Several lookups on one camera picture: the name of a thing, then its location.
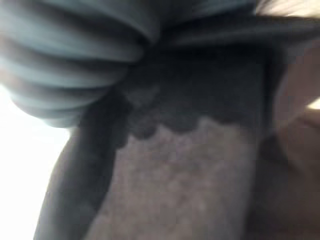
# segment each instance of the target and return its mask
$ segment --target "wrinkled cloth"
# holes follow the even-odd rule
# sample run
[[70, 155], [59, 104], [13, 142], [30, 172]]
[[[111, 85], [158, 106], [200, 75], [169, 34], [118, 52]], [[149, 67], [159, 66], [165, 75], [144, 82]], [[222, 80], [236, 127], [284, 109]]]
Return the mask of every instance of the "wrinkled cloth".
[[318, 34], [292, 20], [228, 44], [169, 32], [180, 48], [150, 51], [72, 131], [34, 239], [318, 239], [317, 184], [266, 137], [284, 68]]

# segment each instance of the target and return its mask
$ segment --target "blurry surface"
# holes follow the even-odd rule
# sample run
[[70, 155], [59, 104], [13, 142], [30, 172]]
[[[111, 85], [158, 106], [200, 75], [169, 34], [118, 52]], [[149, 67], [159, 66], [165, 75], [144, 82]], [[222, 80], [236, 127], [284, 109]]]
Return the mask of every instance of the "blurry surface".
[[32, 240], [52, 168], [69, 133], [19, 110], [2, 87], [0, 116], [1, 239]]
[[319, 0], [261, 0], [256, 12], [261, 15], [320, 17]]

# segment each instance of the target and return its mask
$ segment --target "gray fabric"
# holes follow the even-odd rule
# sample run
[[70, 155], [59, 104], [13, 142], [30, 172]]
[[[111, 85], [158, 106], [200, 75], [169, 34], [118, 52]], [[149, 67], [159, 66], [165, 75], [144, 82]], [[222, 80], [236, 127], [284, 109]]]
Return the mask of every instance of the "gray fabric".
[[142, 62], [118, 99], [106, 98], [73, 133], [35, 240], [240, 239], [261, 133], [263, 56], [220, 48]]
[[260, 59], [149, 59], [133, 71], [121, 88], [136, 107], [126, 144], [84, 239], [240, 239], [261, 127]]

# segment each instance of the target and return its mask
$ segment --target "bright light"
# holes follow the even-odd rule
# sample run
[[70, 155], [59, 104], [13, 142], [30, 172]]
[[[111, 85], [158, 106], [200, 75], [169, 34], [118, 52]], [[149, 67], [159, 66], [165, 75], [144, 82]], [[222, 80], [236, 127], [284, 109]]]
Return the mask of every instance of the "bright light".
[[50, 174], [69, 138], [28, 116], [0, 87], [1, 239], [32, 240]]
[[309, 104], [308, 109], [320, 110], [320, 98]]

